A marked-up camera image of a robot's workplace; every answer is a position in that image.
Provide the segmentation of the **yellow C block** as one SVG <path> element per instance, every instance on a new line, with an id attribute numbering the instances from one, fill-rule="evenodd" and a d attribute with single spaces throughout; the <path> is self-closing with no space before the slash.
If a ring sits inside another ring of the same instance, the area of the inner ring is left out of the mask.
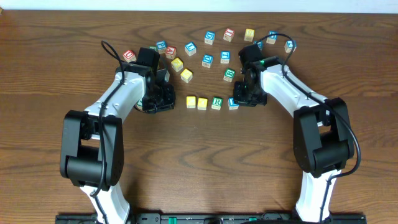
<path id="1" fill-rule="evenodd" d="M 197 99 L 195 96 L 187 96 L 186 97 L 186 105 L 188 109 L 194 109 L 197 105 Z"/>

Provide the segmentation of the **green R block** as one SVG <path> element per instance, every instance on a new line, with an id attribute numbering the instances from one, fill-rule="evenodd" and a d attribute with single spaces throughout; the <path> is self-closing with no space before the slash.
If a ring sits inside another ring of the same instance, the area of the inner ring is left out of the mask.
<path id="1" fill-rule="evenodd" d="M 223 104 L 223 99 L 220 97 L 214 97 L 211 103 L 211 108 L 214 110 L 220 110 Z"/>

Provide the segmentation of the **yellow O block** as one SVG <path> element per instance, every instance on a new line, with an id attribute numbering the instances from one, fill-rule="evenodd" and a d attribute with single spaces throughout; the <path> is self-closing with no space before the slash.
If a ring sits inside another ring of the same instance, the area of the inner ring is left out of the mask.
<path id="1" fill-rule="evenodd" d="M 208 99 L 207 98 L 199 98 L 197 103 L 197 109 L 205 111 L 208 106 Z"/>

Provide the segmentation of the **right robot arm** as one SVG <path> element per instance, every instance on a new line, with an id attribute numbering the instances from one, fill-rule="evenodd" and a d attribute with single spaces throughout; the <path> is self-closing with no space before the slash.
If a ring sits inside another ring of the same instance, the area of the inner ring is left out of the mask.
<path id="1" fill-rule="evenodd" d="M 266 58 L 256 45 L 245 46 L 238 55 L 244 78 L 234 83 L 234 102 L 255 107 L 266 105 L 271 96 L 292 116 L 293 152 L 303 171 L 295 211 L 302 221 L 325 221 L 336 176 L 354 155 L 346 103 L 314 92 L 281 58 Z"/>

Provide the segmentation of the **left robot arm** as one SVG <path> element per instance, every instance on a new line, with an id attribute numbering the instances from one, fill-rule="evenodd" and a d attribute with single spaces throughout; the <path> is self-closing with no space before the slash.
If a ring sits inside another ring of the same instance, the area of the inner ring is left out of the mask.
<path id="1" fill-rule="evenodd" d="M 119 183 L 124 166 L 123 122 L 133 109 L 147 114 L 173 109 L 175 91 L 169 78 L 166 68 L 124 63 L 95 103 L 65 115 L 60 173 L 89 197 L 96 213 L 57 217 L 57 222 L 130 222 L 131 206 Z"/>

